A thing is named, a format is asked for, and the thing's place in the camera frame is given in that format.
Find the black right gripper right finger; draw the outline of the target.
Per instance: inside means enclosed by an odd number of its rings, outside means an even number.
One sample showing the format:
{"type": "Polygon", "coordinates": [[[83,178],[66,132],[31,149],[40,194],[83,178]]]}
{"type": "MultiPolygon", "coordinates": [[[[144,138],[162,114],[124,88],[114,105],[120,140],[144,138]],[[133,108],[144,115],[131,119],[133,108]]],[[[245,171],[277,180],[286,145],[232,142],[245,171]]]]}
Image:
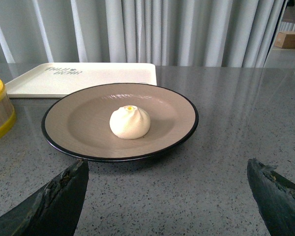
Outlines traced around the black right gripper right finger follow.
{"type": "Polygon", "coordinates": [[[247,178],[259,213],[272,236],[295,236],[295,184],[276,167],[249,159],[247,178]]]}

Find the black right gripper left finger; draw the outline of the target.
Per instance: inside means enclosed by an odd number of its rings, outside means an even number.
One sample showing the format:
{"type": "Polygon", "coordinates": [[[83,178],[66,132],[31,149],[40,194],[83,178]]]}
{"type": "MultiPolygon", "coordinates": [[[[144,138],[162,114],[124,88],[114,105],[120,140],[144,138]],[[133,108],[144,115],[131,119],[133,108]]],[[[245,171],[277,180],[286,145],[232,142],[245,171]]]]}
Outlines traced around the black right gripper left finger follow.
{"type": "Polygon", "coordinates": [[[72,236],[83,208],[89,179],[79,160],[0,217],[0,236],[72,236]]]}

